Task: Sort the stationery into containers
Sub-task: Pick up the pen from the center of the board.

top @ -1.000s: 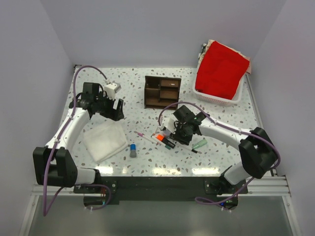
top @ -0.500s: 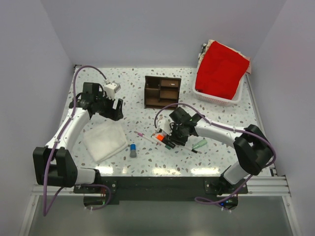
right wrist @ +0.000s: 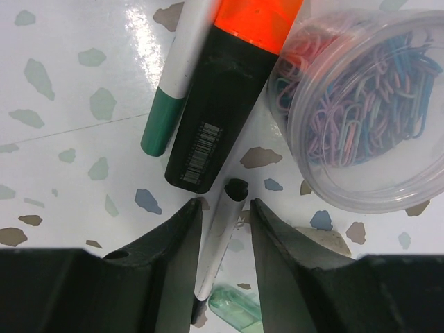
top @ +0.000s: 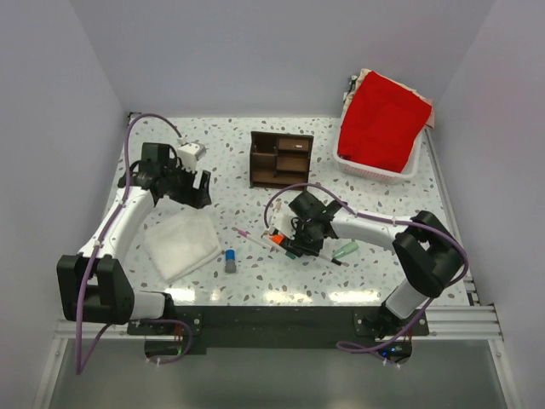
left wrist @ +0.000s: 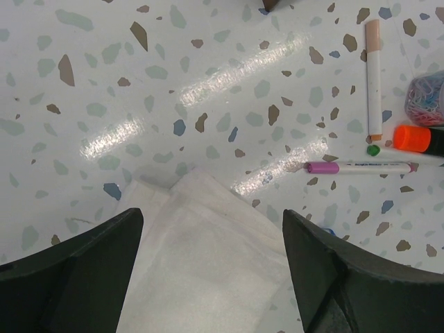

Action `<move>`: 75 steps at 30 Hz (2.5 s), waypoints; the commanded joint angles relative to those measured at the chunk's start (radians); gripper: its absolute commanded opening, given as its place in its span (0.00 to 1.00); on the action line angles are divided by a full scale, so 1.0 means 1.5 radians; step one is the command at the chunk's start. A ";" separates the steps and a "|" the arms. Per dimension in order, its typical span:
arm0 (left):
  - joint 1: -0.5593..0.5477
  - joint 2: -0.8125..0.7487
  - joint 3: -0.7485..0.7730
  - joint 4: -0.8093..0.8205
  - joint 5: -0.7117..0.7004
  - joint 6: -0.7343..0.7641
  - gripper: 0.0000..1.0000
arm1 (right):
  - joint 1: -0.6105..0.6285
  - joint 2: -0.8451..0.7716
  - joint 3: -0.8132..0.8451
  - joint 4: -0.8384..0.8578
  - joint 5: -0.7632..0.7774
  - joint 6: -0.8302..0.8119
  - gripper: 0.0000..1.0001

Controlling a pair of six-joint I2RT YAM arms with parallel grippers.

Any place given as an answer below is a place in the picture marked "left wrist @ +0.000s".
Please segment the brown wooden desk organizer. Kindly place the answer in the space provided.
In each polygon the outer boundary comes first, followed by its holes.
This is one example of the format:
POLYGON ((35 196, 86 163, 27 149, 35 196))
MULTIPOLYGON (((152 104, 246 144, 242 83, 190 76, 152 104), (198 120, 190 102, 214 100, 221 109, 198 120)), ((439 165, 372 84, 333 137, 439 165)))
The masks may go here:
POLYGON ((279 2, 280 0, 262 0, 266 12, 272 11, 279 2))

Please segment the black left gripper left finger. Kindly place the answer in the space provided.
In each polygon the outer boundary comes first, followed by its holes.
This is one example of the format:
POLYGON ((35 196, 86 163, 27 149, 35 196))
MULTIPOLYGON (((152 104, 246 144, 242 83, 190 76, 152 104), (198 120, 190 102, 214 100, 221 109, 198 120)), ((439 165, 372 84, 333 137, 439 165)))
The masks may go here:
POLYGON ((116 332, 143 225, 130 208, 1 265, 1 331, 116 332))

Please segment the pink capped white marker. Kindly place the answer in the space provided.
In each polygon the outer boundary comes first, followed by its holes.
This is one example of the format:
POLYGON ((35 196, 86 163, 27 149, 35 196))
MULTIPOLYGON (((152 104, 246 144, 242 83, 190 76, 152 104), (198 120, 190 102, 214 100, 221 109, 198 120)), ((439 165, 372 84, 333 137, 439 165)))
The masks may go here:
POLYGON ((408 174, 415 169, 406 162, 308 162, 306 170, 310 174, 335 175, 335 174, 408 174))

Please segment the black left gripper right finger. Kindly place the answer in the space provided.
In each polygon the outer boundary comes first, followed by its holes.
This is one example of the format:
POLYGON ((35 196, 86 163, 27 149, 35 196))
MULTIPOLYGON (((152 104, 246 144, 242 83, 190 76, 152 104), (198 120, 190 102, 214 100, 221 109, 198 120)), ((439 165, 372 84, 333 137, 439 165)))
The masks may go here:
POLYGON ((374 255, 293 210, 282 231, 305 332, 443 331, 443 275, 374 255))

